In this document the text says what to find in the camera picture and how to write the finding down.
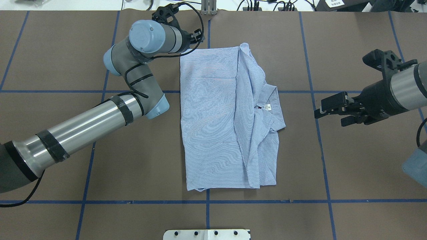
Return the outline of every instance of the light blue cap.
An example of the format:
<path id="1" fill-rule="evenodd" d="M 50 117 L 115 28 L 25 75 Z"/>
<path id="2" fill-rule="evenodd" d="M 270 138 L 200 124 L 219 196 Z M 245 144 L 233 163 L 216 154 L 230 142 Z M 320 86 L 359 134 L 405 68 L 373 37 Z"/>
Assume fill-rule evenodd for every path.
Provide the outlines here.
<path id="1" fill-rule="evenodd" d="M 154 106 L 153 109 L 151 109 L 145 116 L 147 116 L 148 119 L 153 119 L 158 115 L 166 112 L 168 109 L 169 103 L 166 99 L 166 96 L 163 94 L 156 106 Z"/>
<path id="2" fill-rule="evenodd" d="M 114 46 L 115 44 L 112 47 L 110 47 L 110 49 L 108 49 L 106 53 L 104 53 L 104 65 L 107 68 L 107 70 L 110 71 L 110 73 L 116 76 L 121 76 L 121 74 L 117 72 L 117 70 L 114 68 L 113 60 L 111 59 L 111 51 L 113 50 Z"/>
<path id="3" fill-rule="evenodd" d="M 153 20 L 139 20 L 129 30 L 132 46 L 142 53 L 155 53 L 161 49 L 166 33 L 160 23 Z"/>

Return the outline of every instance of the folded shirt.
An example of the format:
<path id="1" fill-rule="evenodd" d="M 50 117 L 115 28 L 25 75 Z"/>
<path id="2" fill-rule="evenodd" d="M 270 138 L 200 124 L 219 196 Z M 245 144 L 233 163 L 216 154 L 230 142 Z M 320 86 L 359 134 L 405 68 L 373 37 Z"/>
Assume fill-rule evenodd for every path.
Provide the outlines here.
<path id="1" fill-rule="evenodd" d="M 276 184 L 284 128 L 277 87 L 247 43 L 181 57 L 181 129 L 187 190 Z"/>

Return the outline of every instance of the striped shirt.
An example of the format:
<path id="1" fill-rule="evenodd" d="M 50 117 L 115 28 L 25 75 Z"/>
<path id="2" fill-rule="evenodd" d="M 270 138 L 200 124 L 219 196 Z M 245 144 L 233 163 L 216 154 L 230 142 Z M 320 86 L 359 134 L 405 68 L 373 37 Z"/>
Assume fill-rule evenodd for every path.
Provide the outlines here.
<path id="1" fill-rule="evenodd" d="M 277 87 L 247 43 L 181 57 L 181 129 L 187 190 L 276 184 Z"/>

